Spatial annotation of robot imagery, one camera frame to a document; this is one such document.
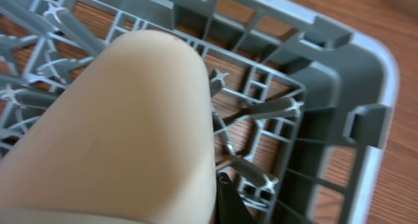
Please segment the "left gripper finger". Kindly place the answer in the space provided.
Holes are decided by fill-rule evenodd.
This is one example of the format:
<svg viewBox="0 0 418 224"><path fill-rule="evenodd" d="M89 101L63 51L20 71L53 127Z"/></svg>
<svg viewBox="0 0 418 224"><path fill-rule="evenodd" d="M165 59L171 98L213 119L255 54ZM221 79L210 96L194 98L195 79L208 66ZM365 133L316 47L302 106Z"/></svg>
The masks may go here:
<svg viewBox="0 0 418 224"><path fill-rule="evenodd" d="M256 224L225 172L217 173L216 224Z"/></svg>

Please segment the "white cup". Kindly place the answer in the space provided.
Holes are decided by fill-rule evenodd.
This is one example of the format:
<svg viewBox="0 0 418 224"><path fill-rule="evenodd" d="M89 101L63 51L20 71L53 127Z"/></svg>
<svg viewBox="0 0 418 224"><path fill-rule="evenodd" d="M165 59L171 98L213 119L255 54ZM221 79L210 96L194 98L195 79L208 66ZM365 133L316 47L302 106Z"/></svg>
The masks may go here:
<svg viewBox="0 0 418 224"><path fill-rule="evenodd" d="M184 40L115 39L1 160L2 223L213 223L208 73Z"/></svg>

